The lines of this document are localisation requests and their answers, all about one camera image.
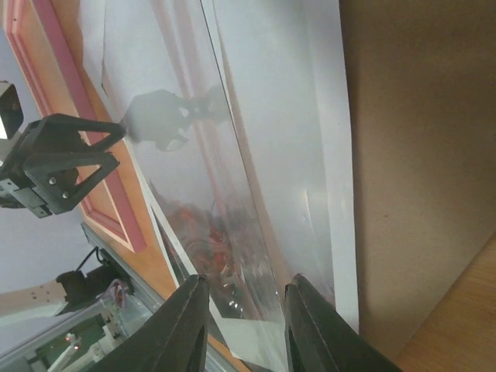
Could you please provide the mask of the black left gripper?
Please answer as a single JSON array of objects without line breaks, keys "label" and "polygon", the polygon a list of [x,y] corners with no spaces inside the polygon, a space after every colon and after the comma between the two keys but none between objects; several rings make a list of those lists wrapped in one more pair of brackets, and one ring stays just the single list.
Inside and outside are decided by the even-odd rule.
[{"label": "black left gripper", "polygon": [[[86,153],[31,155],[29,136],[39,125],[62,150]],[[87,144],[80,132],[102,137]],[[25,208],[38,218],[69,212],[118,167],[111,153],[101,152],[125,134],[117,123],[53,114],[31,122],[11,139],[1,138],[1,208]]]}]

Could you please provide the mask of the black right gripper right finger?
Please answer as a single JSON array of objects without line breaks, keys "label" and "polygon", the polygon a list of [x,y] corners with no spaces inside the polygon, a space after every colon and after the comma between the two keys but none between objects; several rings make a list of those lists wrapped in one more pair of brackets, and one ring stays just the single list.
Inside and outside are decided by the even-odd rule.
[{"label": "black right gripper right finger", "polygon": [[399,371],[357,334],[302,274],[285,287],[285,339],[290,371]]}]

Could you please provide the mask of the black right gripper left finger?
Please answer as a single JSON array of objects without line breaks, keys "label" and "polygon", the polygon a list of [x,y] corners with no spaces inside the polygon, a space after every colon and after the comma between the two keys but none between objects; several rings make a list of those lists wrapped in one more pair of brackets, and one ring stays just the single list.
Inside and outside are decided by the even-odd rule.
[{"label": "black right gripper left finger", "polygon": [[91,370],[203,371],[208,344],[208,305],[206,277],[191,275],[138,331]]}]

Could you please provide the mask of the clear acrylic sheet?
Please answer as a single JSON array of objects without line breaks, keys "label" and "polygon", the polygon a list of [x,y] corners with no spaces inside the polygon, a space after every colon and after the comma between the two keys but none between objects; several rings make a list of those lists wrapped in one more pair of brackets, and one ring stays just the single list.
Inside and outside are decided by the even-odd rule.
[{"label": "clear acrylic sheet", "polygon": [[[102,86],[127,128],[152,215],[150,184],[167,200],[200,208],[216,202],[223,215],[241,208],[260,223],[202,3],[107,2],[102,64]],[[160,238],[173,275],[185,280]]]}]

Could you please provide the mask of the white paper mat border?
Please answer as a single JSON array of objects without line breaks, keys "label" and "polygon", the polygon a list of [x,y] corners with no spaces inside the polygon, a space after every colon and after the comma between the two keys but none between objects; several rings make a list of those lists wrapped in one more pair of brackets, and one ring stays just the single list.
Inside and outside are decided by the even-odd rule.
[{"label": "white paper mat border", "polygon": [[[123,124],[102,86],[107,2],[79,5],[83,66],[111,118]],[[335,1],[200,2],[282,311],[285,285],[302,274],[358,329],[350,109],[339,6]],[[126,138],[125,144],[165,260]],[[212,336],[249,370],[287,370],[284,321],[219,325],[211,309],[210,316]]]}]

